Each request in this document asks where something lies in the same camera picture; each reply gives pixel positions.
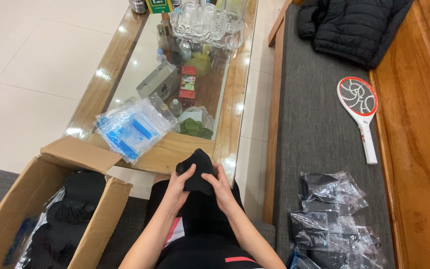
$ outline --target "tiled floor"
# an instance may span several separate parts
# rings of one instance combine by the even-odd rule
[[[268,34],[283,2],[259,0],[256,19],[236,168],[251,219],[261,219],[264,196],[273,66]],[[127,0],[0,0],[0,169],[21,172],[61,137],[127,7]],[[155,31],[140,37],[147,46],[153,40]],[[133,183],[132,196],[149,197],[153,174],[108,173]]]

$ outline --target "glass tabletop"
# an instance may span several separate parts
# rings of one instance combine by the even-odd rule
[[[176,37],[167,14],[150,14],[107,110],[156,93],[179,117],[177,133],[215,140],[230,56]]]

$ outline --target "green box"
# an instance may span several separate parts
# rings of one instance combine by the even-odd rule
[[[172,2],[170,0],[145,0],[145,2],[152,14],[173,11]]]

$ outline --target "green cloth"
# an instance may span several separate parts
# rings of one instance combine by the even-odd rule
[[[212,130],[204,128],[200,121],[192,118],[188,118],[180,123],[180,133],[205,139],[212,139],[214,134]]]

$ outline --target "person's right hand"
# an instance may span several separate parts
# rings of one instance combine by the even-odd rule
[[[223,213],[227,214],[230,208],[239,205],[233,197],[223,166],[221,164],[213,164],[213,167],[216,171],[218,180],[213,175],[205,173],[202,174],[202,178],[212,184],[215,190],[218,208],[220,208]]]

